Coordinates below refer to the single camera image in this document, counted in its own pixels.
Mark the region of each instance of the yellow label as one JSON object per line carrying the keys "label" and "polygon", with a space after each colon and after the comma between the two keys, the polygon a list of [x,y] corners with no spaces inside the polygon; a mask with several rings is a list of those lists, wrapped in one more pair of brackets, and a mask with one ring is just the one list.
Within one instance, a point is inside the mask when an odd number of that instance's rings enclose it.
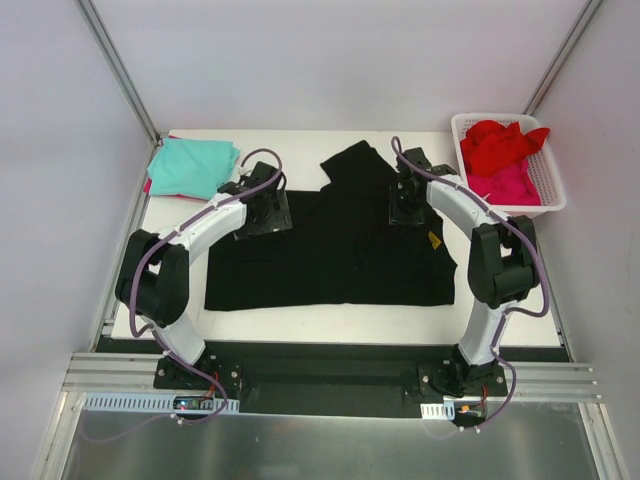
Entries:
{"label": "yellow label", "polygon": [[438,236],[432,231],[429,231],[429,240],[431,240],[431,246],[434,250],[436,250],[442,244],[442,240],[440,240]]}

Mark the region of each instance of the red cloth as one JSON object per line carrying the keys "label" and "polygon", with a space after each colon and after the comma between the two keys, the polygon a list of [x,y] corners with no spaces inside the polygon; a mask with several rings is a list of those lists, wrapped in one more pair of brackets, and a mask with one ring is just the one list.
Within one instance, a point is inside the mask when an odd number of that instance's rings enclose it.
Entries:
{"label": "red cloth", "polygon": [[527,170],[529,161],[513,163],[490,177],[467,175],[471,190],[492,205],[541,205]]}
{"label": "red cloth", "polygon": [[493,120],[478,122],[460,142],[465,169],[475,176],[493,175],[538,152],[548,134],[548,128],[538,128],[523,135],[518,122],[508,127]]}

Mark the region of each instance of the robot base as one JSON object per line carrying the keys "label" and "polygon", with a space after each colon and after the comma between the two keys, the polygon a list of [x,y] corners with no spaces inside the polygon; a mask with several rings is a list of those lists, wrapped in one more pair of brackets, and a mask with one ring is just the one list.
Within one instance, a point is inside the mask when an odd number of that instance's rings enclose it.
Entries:
{"label": "robot base", "polygon": [[430,374],[425,371],[423,377],[425,375],[429,379],[425,389],[450,397],[482,396],[483,387],[491,397],[506,397],[508,393],[504,370],[498,362],[469,365],[457,345],[450,360],[432,366]]}
{"label": "robot base", "polygon": [[[229,398],[237,399],[242,388],[240,362],[232,358],[218,358],[207,347],[194,365],[201,372],[211,372],[225,389]],[[211,383],[204,378],[185,370],[169,357],[163,357],[156,365],[153,388],[158,390],[209,390]]]}

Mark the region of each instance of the cable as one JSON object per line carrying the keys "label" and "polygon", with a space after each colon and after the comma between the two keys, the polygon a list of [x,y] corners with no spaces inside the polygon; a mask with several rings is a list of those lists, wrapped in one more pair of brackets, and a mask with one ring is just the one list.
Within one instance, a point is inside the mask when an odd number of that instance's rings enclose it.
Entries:
{"label": "cable", "polygon": [[486,385],[482,386],[482,396],[480,397],[480,401],[478,403],[476,403],[475,405],[468,405],[468,407],[471,408],[476,408],[476,407],[480,407],[482,406],[482,409],[485,411],[487,410],[487,397],[489,396],[489,390],[487,389]]}
{"label": "cable", "polygon": [[131,285],[131,295],[129,300],[129,329],[131,330],[131,335],[133,335],[133,338],[140,338],[140,336],[142,336],[144,332],[146,332],[147,330],[151,330],[153,328],[152,324],[147,324],[144,327],[142,327],[140,330],[138,330],[136,327],[136,316],[135,316],[136,303],[137,303],[137,297],[138,297],[138,288],[140,286],[140,278],[142,277],[142,272],[144,271],[145,267],[148,265],[149,261],[151,260],[151,257],[158,250],[164,247],[167,243],[169,243],[171,240],[177,237],[180,233],[182,233],[185,229],[189,228],[195,222],[205,217],[209,213],[213,212],[214,210],[217,210],[218,208],[223,207],[224,205],[227,205],[231,202],[235,202],[237,200],[241,200],[250,195],[254,195],[260,192],[261,190],[264,190],[265,188],[269,187],[272,183],[279,181],[280,176],[282,175],[282,160],[280,159],[280,156],[276,152],[268,148],[258,148],[257,150],[250,152],[244,158],[240,166],[241,167],[244,166],[247,160],[249,160],[254,155],[257,155],[258,153],[268,153],[276,159],[276,162],[278,163],[278,169],[276,170],[276,173],[271,176],[271,178],[269,178],[266,182],[261,183],[257,187],[250,188],[249,190],[246,190],[232,197],[227,197],[221,200],[217,204],[213,203],[209,205],[207,208],[196,213],[194,216],[187,219],[182,225],[180,225],[178,227],[179,232],[174,230],[173,232],[169,233],[166,237],[164,237],[158,243],[152,246],[147,251],[147,253],[145,253],[142,256],[142,258],[140,259],[140,262],[138,263],[138,266],[136,267],[136,271],[133,275],[133,282]]}
{"label": "cable", "polygon": [[542,266],[542,260],[540,259],[538,252],[536,250],[536,247],[533,245],[533,243],[531,243],[531,241],[520,230],[518,230],[513,225],[511,225],[508,221],[502,218],[502,216],[495,213],[484,202],[484,200],[482,200],[475,192],[466,188],[464,185],[458,184],[446,178],[439,177],[437,175],[433,175],[430,172],[427,172],[425,170],[422,170],[416,167],[402,153],[402,144],[400,143],[400,139],[397,136],[394,136],[393,138],[391,138],[391,149],[394,151],[394,153],[400,159],[400,161],[404,163],[410,170],[434,182],[443,183],[445,185],[453,187],[459,192],[462,192],[464,195],[469,197],[476,205],[478,205],[478,207],[480,207],[480,209],[483,212],[485,212],[492,219],[496,220],[498,223],[503,225],[509,231],[509,233],[518,237],[518,239],[526,247],[526,249],[529,251],[529,254],[533,258],[533,264],[535,266],[536,272],[538,273],[538,278],[540,279],[540,287],[542,289],[542,309],[539,312],[534,312],[532,310],[528,310],[525,308],[510,307],[503,312],[502,318],[500,318],[500,323],[498,324],[496,333],[493,336],[493,339],[491,341],[491,353],[493,354],[493,357],[498,363],[504,365],[511,371],[511,375],[512,375],[511,388],[509,389],[509,393],[507,394],[507,397],[505,398],[504,403],[489,418],[487,418],[487,420],[483,422],[483,425],[485,425],[486,423],[492,421],[494,418],[496,418],[498,415],[500,415],[504,411],[504,409],[511,402],[511,399],[513,398],[513,395],[516,390],[516,383],[517,383],[516,369],[513,367],[513,365],[511,365],[509,362],[507,362],[505,359],[503,359],[498,355],[498,340],[500,339],[500,335],[507,323],[507,316],[511,313],[523,313],[525,315],[529,315],[530,317],[535,317],[535,318],[544,317],[549,312],[549,305],[550,305],[551,295],[549,292],[550,290],[549,280],[545,275],[544,268]]}
{"label": "cable", "polygon": [[[216,377],[216,380],[220,381],[220,376],[218,375],[218,372],[213,372],[213,374]],[[213,398],[213,395],[216,393],[216,386],[212,383],[211,387],[209,388],[209,390],[207,391],[207,393],[205,393],[202,396],[203,400],[211,400],[211,398]]]}
{"label": "cable", "polygon": [[[189,228],[195,222],[197,222],[198,220],[202,219],[203,217],[205,217],[209,213],[217,210],[218,208],[223,207],[224,205],[227,205],[227,204],[229,204],[231,202],[239,201],[242,198],[248,197],[250,195],[254,195],[254,194],[260,192],[261,190],[264,190],[265,188],[269,187],[274,182],[280,180],[280,177],[282,176],[282,160],[280,159],[280,156],[276,152],[274,152],[273,150],[270,150],[268,148],[259,148],[257,150],[254,150],[254,151],[250,152],[244,158],[244,160],[242,161],[241,166],[243,166],[249,158],[251,158],[252,156],[254,156],[254,155],[258,154],[258,153],[269,153],[270,155],[272,155],[276,159],[276,162],[278,164],[278,168],[276,170],[276,173],[274,175],[272,175],[271,178],[269,178],[266,182],[261,183],[257,187],[250,188],[249,190],[246,190],[246,191],[244,191],[242,193],[239,193],[237,195],[234,195],[232,197],[227,197],[227,198],[221,200],[218,203],[213,203],[213,204],[209,205],[207,208],[203,209],[202,211],[196,213],[195,215],[193,215],[192,217],[187,219],[184,223],[182,223],[178,227],[177,230],[174,230],[173,232],[169,233],[167,236],[162,238],[155,245],[153,245],[149,249],[149,251],[147,251],[147,253],[145,253],[142,256],[142,258],[140,259],[140,262],[138,263],[138,266],[136,267],[136,270],[135,270],[135,273],[134,273],[134,276],[133,276],[133,282],[132,282],[132,285],[131,285],[131,295],[130,295],[130,300],[129,300],[129,328],[131,330],[131,334],[133,335],[133,337],[134,338],[140,338],[140,336],[144,332],[146,332],[148,330],[151,330],[151,332],[153,334],[153,338],[156,340],[156,342],[158,342],[158,344],[160,345],[160,347],[164,351],[168,352],[167,355],[170,358],[172,358],[175,362],[180,364],[186,370],[189,370],[190,372],[192,372],[192,373],[204,378],[208,382],[210,382],[212,388],[217,389],[220,392],[220,394],[222,395],[222,398],[224,400],[222,405],[219,408],[217,408],[215,411],[211,412],[210,414],[207,414],[206,417],[198,419],[198,420],[186,420],[184,418],[181,418],[179,420],[179,423],[186,423],[187,425],[198,425],[198,424],[204,423],[204,422],[206,422],[206,421],[208,421],[208,420],[210,420],[212,418],[215,418],[227,407],[227,405],[229,403],[229,398],[227,396],[227,392],[224,390],[224,387],[217,381],[217,379],[213,378],[211,375],[208,375],[208,374],[198,370],[193,365],[188,364],[182,358],[180,358],[178,355],[176,355],[174,352],[172,352],[171,349],[168,347],[168,345],[162,340],[162,338],[160,338],[158,333],[153,330],[153,325],[152,324],[147,324],[143,328],[141,328],[140,330],[138,330],[136,328],[136,302],[137,302],[137,297],[138,297],[138,289],[140,287],[140,278],[142,276],[142,272],[144,271],[145,267],[148,265],[149,261],[151,260],[151,257],[158,250],[160,250],[163,246],[168,244],[171,240],[176,238],[178,235],[180,235],[184,230]],[[134,427],[132,427],[132,428],[130,428],[128,430],[125,430],[124,432],[121,432],[121,433],[119,433],[117,435],[113,435],[113,436],[108,437],[108,438],[102,438],[102,439],[92,438],[89,435],[87,435],[87,433],[85,432],[85,429],[84,429],[84,421],[85,420],[83,419],[81,421],[79,427],[78,427],[78,433],[79,433],[80,437],[83,438],[84,440],[86,440],[87,442],[96,443],[96,444],[106,444],[106,443],[114,442],[114,441],[116,441],[116,440],[118,440],[120,438],[124,438],[127,435],[131,435],[131,434],[137,432],[138,430],[140,430],[141,428],[144,428],[145,426],[149,425],[150,423],[155,422],[156,420],[159,420],[161,418],[173,418],[174,415],[175,414],[171,414],[171,415],[167,415],[167,414],[155,415],[153,417],[150,417],[150,418],[146,419],[144,422],[141,422],[138,425],[136,425],[136,426],[134,426]]]}
{"label": "cable", "polygon": [[287,176],[284,174],[284,172],[280,176],[282,177],[282,186],[279,190],[284,192],[284,190],[287,188]]}

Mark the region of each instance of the white wall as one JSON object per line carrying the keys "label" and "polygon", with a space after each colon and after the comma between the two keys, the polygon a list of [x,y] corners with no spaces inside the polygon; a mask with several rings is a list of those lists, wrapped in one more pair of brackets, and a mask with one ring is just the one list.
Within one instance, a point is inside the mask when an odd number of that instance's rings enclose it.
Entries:
{"label": "white wall", "polygon": [[0,478],[28,478],[149,145],[70,0],[0,15]]}
{"label": "white wall", "polygon": [[567,208],[537,223],[562,321],[640,470],[640,3],[605,7],[538,114]]}
{"label": "white wall", "polygon": [[162,131],[449,131],[522,111],[584,2],[95,3]]}

